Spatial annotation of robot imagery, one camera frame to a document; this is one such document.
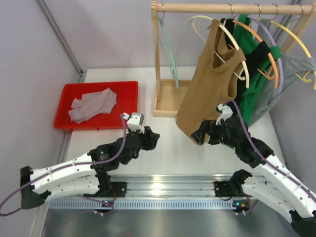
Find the mauve tank top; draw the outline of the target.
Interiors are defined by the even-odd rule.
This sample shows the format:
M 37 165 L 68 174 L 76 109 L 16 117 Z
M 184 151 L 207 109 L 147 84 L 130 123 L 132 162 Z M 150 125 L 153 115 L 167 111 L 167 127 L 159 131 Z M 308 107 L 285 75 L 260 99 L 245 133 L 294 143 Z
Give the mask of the mauve tank top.
M 98 114 L 110 114 L 117 103 L 117 94 L 109 87 L 103 91 L 83 94 L 74 99 L 68 111 L 71 121 L 79 124 Z

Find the mint green hanger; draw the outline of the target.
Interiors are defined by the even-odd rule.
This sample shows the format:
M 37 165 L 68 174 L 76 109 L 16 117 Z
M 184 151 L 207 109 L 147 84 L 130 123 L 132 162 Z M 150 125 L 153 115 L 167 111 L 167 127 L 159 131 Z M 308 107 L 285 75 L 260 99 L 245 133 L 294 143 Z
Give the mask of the mint green hanger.
M 163 48 L 163 43 L 162 43 L 161 38 L 158 38 L 158 39 L 159 39 L 160 45 L 162 47 L 163 53 L 165 55 L 166 61 L 168 63 L 168 66 L 169 66 L 170 72 L 172 74 L 172 77 L 175 80 L 175 86 L 176 86 L 176 88 L 179 88 L 179 79 L 178 79 L 177 67 L 176 67 L 176 64 L 175 64 L 175 59 L 174 59 L 174 54 L 173 54 L 170 38 L 169 38 L 169 35 L 168 35 L 168 32 L 167 32 L 166 26 L 164 24 L 163 18 L 164 17 L 160 17 L 159 16 L 158 17 L 158 22 L 160 24 L 163 36 L 164 36 L 165 41 L 166 41 L 167 50 L 165 50 Z

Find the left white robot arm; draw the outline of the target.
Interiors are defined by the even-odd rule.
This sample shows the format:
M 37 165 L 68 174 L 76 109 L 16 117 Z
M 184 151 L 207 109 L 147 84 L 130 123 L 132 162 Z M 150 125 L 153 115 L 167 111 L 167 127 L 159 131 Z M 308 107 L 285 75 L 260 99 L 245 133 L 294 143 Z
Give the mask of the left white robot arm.
M 21 168 L 21 208 L 32 209 L 73 195 L 107 196 L 112 189 L 109 171 L 137 159 L 141 150 L 154 150 L 159 138 L 145 126 L 143 132 L 130 130 L 115 142 L 99 145 L 71 161 L 42 169 Z

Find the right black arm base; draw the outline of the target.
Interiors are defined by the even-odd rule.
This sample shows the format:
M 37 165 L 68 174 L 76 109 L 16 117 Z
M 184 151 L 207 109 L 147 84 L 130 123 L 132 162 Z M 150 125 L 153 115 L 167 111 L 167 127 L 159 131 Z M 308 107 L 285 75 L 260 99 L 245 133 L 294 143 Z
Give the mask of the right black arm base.
M 223 201 L 229 201 L 235 197 L 246 197 L 245 202 L 234 202 L 234 207 L 236 207 L 234 212 L 236 215 L 242 214 L 245 216 L 250 210 L 251 196 L 247 195 L 242 189 L 242 185 L 245 184 L 245 180 L 249 177 L 252 177 L 252 174 L 241 169 L 236 171 L 229 181 L 214 182 L 215 196 Z

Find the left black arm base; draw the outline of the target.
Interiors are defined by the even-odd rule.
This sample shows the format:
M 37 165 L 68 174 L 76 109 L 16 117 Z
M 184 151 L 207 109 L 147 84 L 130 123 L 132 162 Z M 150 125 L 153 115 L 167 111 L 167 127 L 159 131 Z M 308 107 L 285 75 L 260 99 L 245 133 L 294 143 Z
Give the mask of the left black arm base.
M 111 181 L 111 176 L 108 173 L 96 175 L 98 178 L 98 188 L 95 198 L 108 198 L 106 204 L 102 204 L 102 207 L 108 207 L 109 210 L 97 210 L 102 213 L 108 213 L 113 211 L 115 201 L 117 198 L 124 198 L 127 190 L 127 183 L 122 181 Z

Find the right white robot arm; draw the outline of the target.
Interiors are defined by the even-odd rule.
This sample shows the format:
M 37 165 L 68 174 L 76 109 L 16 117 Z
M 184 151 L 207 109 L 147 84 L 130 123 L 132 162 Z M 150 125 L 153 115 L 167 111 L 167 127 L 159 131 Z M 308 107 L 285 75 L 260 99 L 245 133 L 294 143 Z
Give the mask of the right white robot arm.
M 236 196 L 253 196 L 283 216 L 301 237 L 316 235 L 316 195 L 279 160 L 263 141 L 250 136 L 248 126 L 238 117 L 203 120 L 191 137 L 200 145 L 206 135 L 210 145 L 223 144 L 253 171 L 272 185 L 260 183 L 243 169 L 230 178 L 230 189 Z

